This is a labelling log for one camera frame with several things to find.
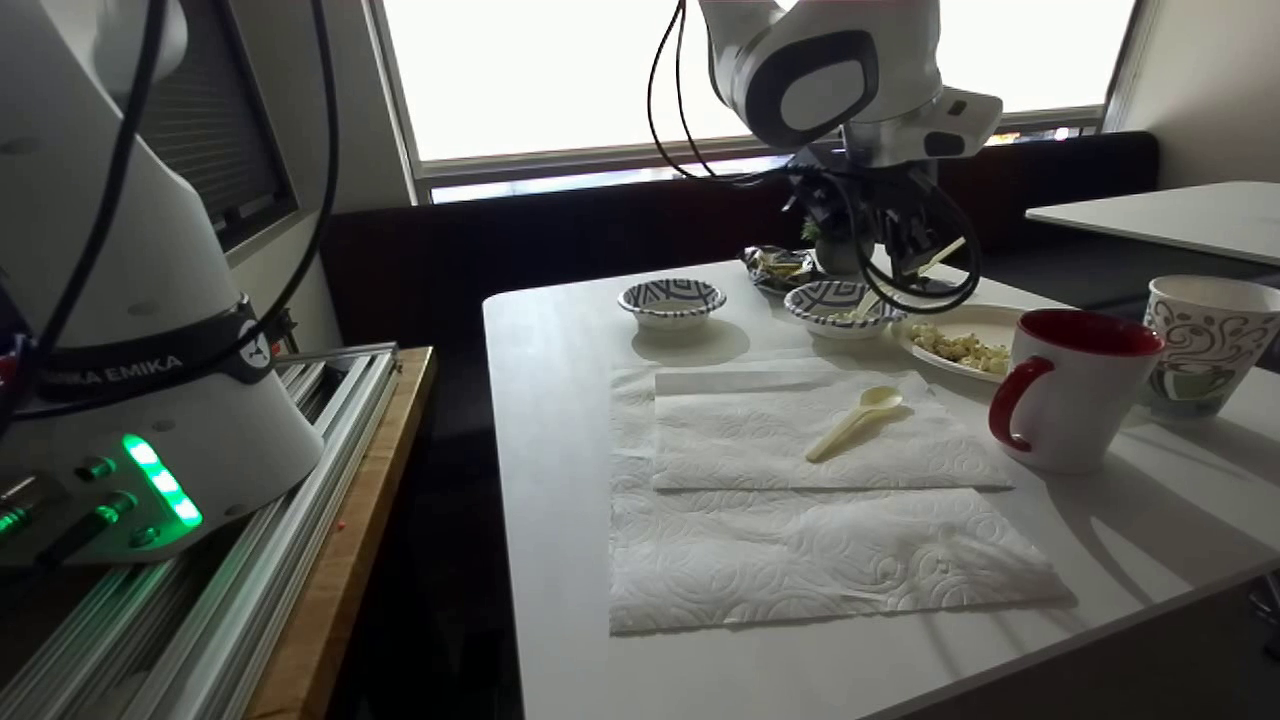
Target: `mug handle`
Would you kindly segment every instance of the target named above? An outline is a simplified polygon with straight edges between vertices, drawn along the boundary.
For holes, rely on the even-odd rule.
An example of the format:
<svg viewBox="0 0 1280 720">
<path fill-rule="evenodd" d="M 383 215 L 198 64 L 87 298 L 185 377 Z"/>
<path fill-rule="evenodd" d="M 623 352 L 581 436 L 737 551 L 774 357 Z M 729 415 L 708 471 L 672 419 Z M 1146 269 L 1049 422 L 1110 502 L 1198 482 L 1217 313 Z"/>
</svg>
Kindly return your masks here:
<svg viewBox="0 0 1280 720">
<path fill-rule="evenodd" d="M 1052 359 L 1027 357 L 1027 359 L 1014 364 L 1014 367 L 1002 377 L 1002 382 L 996 388 L 993 408 L 987 408 L 987 428 L 993 428 L 993 436 L 996 436 L 999 443 L 1021 448 L 1021 450 L 1030 448 L 1027 439 L 1013 436 L 1006 422 L 1013 422 L 1013 408 L 1024 401 L 1024 391 L 1027 391 L 1044 371 L 1052 371 Z"/>
</svg>

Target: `white cup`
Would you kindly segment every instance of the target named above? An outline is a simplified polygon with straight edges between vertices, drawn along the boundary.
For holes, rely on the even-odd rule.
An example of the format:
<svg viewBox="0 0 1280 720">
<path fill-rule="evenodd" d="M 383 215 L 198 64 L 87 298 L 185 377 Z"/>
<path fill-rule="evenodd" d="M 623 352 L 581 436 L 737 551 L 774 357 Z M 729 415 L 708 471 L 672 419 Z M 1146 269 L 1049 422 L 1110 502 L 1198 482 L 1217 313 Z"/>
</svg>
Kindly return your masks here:
<svg viewBox="0 0 1280 720">
<path fill-rule="evenodd" d="M 1217 415 L 1280 329 L 1280 291 L 1224 275 L 1154 275 L 1144 324 L 1163 341 L 1144 402 L 1170 419 Z"/>
<path fill-rule="evenodd" d="M 1013 371 L 987 408 L 993 436 L 1030 466 L 1093 471 L 1135 402 L 1158 341 L 1127 320 L 1038 306 L 1013 337 Z"/>
</svg>

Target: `white table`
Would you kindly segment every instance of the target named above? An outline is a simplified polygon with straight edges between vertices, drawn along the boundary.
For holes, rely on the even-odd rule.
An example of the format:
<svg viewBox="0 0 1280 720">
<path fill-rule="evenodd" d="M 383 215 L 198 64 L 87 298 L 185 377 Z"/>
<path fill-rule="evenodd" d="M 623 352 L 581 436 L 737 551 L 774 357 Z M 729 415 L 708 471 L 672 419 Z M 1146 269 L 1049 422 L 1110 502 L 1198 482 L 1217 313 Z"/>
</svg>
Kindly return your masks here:
<svg viewBox="0 0 1280 720">
<path fill-rule="evenodd" d="M 1280 182 L 1234 181 L 1044 205 L 1027 207 L 1027 219 L 1280 265 Z"/>
<path fill-rule="evenodd" d="M 529 720 L 848 720 L 1070 651 L 1280 565 L 1280 379 L 1252 371 L 1226 411 L 1170 436 L 1135 419 L 1100 475 L 1024 471 L 987 500 L 1036 541 L 1069 608 L 921 610 L 837 624 L 607 635 L 607 408 L 618 359 L 708 364 L 808 337 L 741 265 L 678 275 L 730 298 L 694 348 L 634 337 L 611 298 L 639 275 L 505 291 L 484 304 Z M 1038 304 L 985 282 L 980 298 Z"/>
</svg>

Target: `red mug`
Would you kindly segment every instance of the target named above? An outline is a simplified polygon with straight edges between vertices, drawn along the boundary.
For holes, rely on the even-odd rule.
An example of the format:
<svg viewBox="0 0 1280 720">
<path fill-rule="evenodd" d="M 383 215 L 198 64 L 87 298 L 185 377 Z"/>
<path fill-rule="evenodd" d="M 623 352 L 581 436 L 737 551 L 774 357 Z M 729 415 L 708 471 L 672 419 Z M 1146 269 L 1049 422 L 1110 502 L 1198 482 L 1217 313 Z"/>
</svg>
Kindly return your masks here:
<svg viewBox="0 0 1280 720">
<path fill-rule="evenodd" d="M 1030 466 L 1089 471 L 1135 402 L 1158 341 L 1117 316 L 1038 306 L 1013 337 L 1013 371 L 987 402 L 993 436 Z"/>
</svg>

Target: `blue patterned bowl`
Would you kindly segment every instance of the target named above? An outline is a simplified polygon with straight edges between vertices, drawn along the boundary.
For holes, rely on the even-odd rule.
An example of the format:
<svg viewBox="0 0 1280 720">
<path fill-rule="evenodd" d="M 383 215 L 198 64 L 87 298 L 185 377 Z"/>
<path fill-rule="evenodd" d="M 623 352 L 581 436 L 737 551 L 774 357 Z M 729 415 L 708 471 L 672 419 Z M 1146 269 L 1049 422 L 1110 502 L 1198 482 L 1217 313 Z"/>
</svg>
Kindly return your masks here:
<svg viewBox="0 0 1280 720">
<path fill-rule="evenodd" d="M 808 337 L 839 344 L 884 344 L 884 329 L 898 316 L 860 280 L 810 280 L 783 297 Z"/>
<path fill-rule="evenodd" d="M 639 329 L 694 329 L 715 306 L 724 306 L 724 291 L 702 280 L 647 280 L 632 282 L 618 298 L 623 313 L 639 320 Z"/>
</svg>

